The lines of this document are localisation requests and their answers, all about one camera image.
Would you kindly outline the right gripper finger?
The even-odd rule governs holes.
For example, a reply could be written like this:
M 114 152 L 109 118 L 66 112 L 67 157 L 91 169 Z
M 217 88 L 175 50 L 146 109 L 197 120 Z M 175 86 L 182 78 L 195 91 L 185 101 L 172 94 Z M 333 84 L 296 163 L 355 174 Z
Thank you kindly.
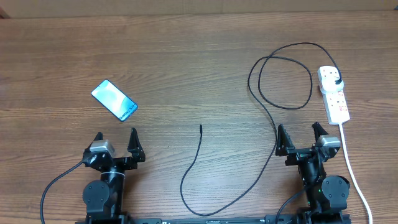
M 277 146 L 275 154 L 277 156 L 288 156 L 295 151 L 293 142 L 288 135 L 283 124 L 280 124 L 277 128 Z
M 328 135 L 319 122 L 314 122 L 312 124 L 312 128 L 314 131 L 315 141 L 318 141 L 318 139 L 323 135 Z

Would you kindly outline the blue Galaxy smartphone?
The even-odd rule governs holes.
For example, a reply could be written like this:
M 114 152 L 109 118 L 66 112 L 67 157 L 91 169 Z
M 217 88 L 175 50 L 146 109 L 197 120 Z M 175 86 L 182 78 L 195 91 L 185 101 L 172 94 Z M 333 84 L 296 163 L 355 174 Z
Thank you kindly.
M 138 109 L 138 105 L 130 97 L 107 79 L 103 80 L 91 95 L 121 122 L 127 120 Z

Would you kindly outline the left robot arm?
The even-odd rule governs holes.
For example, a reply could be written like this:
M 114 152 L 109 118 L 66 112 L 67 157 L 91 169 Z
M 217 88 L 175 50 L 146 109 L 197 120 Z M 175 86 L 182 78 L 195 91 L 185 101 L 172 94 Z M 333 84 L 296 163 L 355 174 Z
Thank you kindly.
M 85 223 L 133 223 L 128 212 L 123 211 L 125 171 L 137 169 L 146 160 L 136 128 L 131 129 L 127 146 L 131 155 L 116 157 L 109 140 L 98 132 L 83 152 L 83 163 L 100 172 L 100 179 L 86 185 L 82 199 L 86 205 Z

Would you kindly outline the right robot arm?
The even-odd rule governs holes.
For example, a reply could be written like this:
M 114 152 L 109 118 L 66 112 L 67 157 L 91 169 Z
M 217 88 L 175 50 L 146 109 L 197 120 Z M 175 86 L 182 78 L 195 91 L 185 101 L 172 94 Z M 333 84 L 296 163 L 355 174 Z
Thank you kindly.
M 302 179 L 303 189 L 291 196 L 279 208 L 274 223 L 350 223 L 347 209 L 350 182 L 340 175 L 327 175 L 324 163 L 336 156 L 341 141 L 328 134 L 320 125 L 312 124 L 315 143 L 312 146 L 297 149 L 282 124 L 277 130 L 276 156 L 285 156 L 286 166 L 297 166 Z M 302 207 L 293 215 L 282 215 L 284 208 L 297 197 L 305 194 L 307 207 Z

